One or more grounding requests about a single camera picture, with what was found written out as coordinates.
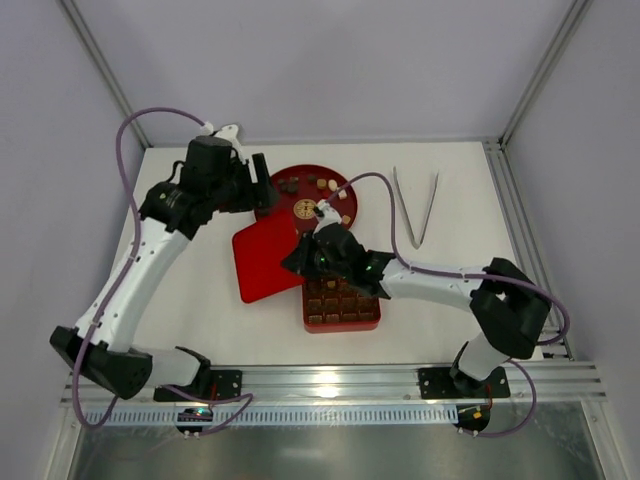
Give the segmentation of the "red chocolate box with tray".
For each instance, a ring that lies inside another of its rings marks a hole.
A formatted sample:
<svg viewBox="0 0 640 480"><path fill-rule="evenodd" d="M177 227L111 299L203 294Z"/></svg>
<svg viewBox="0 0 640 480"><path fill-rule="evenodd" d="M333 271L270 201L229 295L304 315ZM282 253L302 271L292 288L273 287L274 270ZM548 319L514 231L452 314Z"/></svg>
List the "red chocolate box with tray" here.
<svg viewBox="0 0 640 480"><path fill-rule="evenodd" d="M302 286L302 308L308 333L371 331L381 319L378 298L366 297L335 277L307 280Z"/></svg>

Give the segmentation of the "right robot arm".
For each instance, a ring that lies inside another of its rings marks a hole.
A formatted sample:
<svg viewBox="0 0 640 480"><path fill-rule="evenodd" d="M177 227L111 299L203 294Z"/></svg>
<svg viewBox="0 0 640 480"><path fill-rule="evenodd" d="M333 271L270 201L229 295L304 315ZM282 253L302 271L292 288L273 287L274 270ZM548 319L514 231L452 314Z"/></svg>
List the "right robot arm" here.
<svg viewBox="0 0 640 480"><path fill-rule="evenodd" d="M303 233L281 265L306 280L343 279L366 297L425 300L470 312L480 332L461 347L449 370L466 397L483 392L504 362L532 357L551 310L550 300L509 260L437 274L395 253L365 249L338 224Z"/></svg>

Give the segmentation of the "red rectangular box lid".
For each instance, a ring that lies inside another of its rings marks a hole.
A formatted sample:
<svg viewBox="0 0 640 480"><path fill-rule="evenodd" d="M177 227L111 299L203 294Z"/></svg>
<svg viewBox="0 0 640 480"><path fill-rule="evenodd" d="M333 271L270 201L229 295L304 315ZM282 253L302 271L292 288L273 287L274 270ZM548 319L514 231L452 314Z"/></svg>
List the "red rectangular box lid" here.
<svg viewBox="0 0 640 480"><path fill-rule="evenodd" d="M241 300L251 304L298 287L304 279L281 266L298 244L290 212L280 210L236 232L232 249Z"/></svg>

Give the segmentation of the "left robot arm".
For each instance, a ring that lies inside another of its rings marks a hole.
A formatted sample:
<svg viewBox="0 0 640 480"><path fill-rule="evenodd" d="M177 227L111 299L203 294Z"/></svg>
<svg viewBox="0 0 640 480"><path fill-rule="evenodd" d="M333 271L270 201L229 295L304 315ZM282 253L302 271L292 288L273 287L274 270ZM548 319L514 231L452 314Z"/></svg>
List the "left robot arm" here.
<svg viewBox="0 0 640 480"><path fill-rule="evenodd" d="M215 214L277 201L263 154L245 159L235 142L218 136L191 140L170 178L135 208L133 238L99 296L74 326L54 329L52 348L74 375L123 400L146 386L202 386L209 360L184 347L135 347L140 320L164 275Z"/></svg>

